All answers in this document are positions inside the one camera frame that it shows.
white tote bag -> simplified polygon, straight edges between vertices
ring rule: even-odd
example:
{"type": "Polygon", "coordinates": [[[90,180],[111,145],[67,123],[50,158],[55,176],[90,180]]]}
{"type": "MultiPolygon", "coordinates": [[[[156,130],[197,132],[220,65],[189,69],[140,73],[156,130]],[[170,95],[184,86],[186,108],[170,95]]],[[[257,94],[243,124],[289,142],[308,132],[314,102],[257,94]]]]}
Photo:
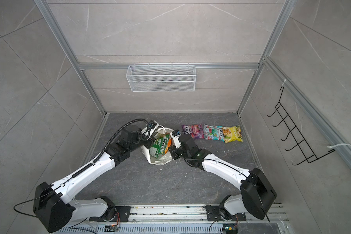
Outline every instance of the white tote bag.
{"type": "MultiPolygon", "coordinates": [[[[156,131],[155,131],[155,137],[157,137],[159,134],[165,134],[165,133],[172,133],[174,130],[170,129],[170,128],[164,128],[162,126],[160,126],[156,131]]],[[[173,161],[173,158],[170,155],[170,152],[168,151],[166,154],[164,154],[162,157],[159,158],[155,158],[153,156],[150,156],[150,150],[147,149],[144,146],[141,146],[142,152],[145,156],[145,158],[147,159],[147,161],[150,164],[154,164],[154,165],[164,165],[168,162],[173,161]]]]}

white wire mesh basket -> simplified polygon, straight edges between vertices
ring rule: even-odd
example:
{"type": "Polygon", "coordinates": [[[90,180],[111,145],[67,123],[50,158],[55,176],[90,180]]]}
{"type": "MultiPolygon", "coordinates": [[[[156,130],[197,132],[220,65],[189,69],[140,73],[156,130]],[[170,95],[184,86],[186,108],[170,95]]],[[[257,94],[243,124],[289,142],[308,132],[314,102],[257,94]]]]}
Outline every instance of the white wire mesh basket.
{"type": "Polygon", "coordinates": [[[195,91],[197,72],[189,65],[132,65],[126,78],[133,92],[195,91]]]}

black corrugated cable sleeve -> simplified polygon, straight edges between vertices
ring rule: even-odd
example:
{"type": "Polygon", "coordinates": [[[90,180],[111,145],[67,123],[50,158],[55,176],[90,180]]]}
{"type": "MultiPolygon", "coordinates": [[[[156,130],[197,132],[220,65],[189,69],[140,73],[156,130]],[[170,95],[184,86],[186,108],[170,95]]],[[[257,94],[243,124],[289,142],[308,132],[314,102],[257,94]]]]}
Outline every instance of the black corrugated cable sleeve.
{"type": "Polygon", "coordinates": [[[122,129],[126,128],[127,126],[129,126],[130,124],[133,124],[135,122],[145,122],[145,125],[147,126],[147,129],[150,128],[147,120],[145,119],[134,119],[134,120],[131,120],[130,122],[126,123],[125,125],[123,125],[121,128],[119,128],[114,134],[113,136],[109,139],[109,141],[107,142],[107,144],[105,145],[105,147],[103,148],[103,150],[99,153],[99,155],[92,161],[90,162],[89,164],[87,164],[84,168],[80,169],[79,171],[75,172],[71,177],[72,178],[75,178],[76,176],[78,176],[80,173],[84,172],[85,170],[87,170],[87,168],[93,166],[100,158],[101,156],[103,155],[104,152],[106,152],[108,146],[110,145],[110,143],[112,143],[112,141],[114,140],[114,138],[116,138],[116,136],[122,131],[122,129]]]}

